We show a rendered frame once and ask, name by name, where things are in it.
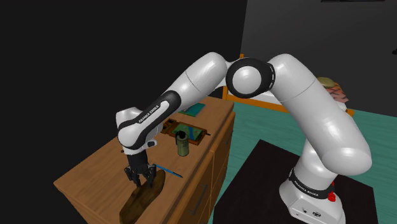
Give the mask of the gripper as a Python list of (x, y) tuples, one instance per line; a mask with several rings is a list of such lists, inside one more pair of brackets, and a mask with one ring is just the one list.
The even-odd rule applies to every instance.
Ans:
[(141, 182), (138, 174), (143, 174), (148, 183), (148, 186), (152, 188), (153, 181), (157, 175), (157, 168), (155, 165), (148, 163), (148, 156), (146, 151), (134, 155), (127, 155), (129, 165), (124, 169), (128, 179), (133, 181), (136, 187), (141, 186)]

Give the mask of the dark brown oval wooden board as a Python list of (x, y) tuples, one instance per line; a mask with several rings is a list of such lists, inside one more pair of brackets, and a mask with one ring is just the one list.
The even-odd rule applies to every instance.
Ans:
[(148, 183), (137, 187), (119, 212), (120, 224), (135, 224), (146, 208), (160, 195), (165, 183), (165, 171), (157, 171), (152, 187)]

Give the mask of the blue pen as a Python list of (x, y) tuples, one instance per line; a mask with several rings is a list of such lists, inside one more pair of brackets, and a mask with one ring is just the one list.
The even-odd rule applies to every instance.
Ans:
[(179, 177), (179, 178), (183, 178), (182, 177), (182, 175), (180, 175), (180, 174), (178, 174), (178, 173), (176, 173), (176, 172), (174, 172), (174, 171), (171, 171), (171, 170), (169, 170), (169, 169), (166, 169), (166, 168), (164, 168), (164, 167), (162, 167), (162, 166), (160, 166), (160, 165), (158, 165), (158, 164), (153, 164), (155, 167), (157, 167), (157, 168), (159, 168), (159, 169), (161, 169), (161, 170), (164, 170), (164, 171), (166, 171), (166, 172), (168, 172), (168, 173), (171, 173), (171, 174), (173, 174), (173, 175), (175, 175), (175, 176), (177, 176), (177, 177)]

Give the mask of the wooden chest of drawers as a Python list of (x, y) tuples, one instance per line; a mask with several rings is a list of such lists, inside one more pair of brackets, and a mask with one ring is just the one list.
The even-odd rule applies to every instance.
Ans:
[[(175, 139), (156, 137), (148, 160), (169, 172), (160, 195), (136, 224), (207, 224), (223, 184), (235, 113), (233, 102), (206, 97), (196, 117), (172, 119), (201, 127), (208, 134), (180, 157)], [(54, 182), (88, 224), (120, 224), (119, 212), (136, 189), (124, 172), (127, 158), (117, 139), (111, 140)]]

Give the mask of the olive green bottle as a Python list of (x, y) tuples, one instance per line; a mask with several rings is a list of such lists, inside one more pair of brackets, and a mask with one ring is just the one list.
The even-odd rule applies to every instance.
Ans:
[(182, 130), (176, 132), (176, 145), (180, 157), (185, 157), (189, 154), (189, 142), (186, 132)]

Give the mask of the brown tray with green picture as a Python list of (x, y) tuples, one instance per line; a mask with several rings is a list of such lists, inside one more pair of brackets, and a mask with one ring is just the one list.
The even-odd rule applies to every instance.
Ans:
[(161, 133), (171, 137), (176, 137), (176, 134), (179, 131), (183, 131), (188, 136), (188, 142), (196, 146), (201, 143), (205, 136), (210, 136), (210, 134), (203, 128), (184, 122), (178, 122), (173, 119), (168, 119), (163, 123)]

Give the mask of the teal green book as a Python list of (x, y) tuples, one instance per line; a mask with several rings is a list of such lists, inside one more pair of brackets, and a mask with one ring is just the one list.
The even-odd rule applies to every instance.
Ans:
[(192, 116), (192, 117), (196, 117), (205, 107), (205, 104), (202, 103), (196, 103), (192, 106), (190, 106), (189, 108), (180, 111), (179, 113), (187, 115), (187, 116)]

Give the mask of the black robot stand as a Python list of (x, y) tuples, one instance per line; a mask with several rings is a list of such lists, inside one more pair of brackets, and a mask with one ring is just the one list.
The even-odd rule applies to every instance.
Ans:
[[(212, 224), (306, 224), (307, 218), (325, 213), (308, 207), (289, 212), (279, 195), (298, 155), (260, 140), (239, 169), (213, 212)], [(337, 176), (335, 190), (346, 224), (379, 224), (373, 188), (345, 176)]]

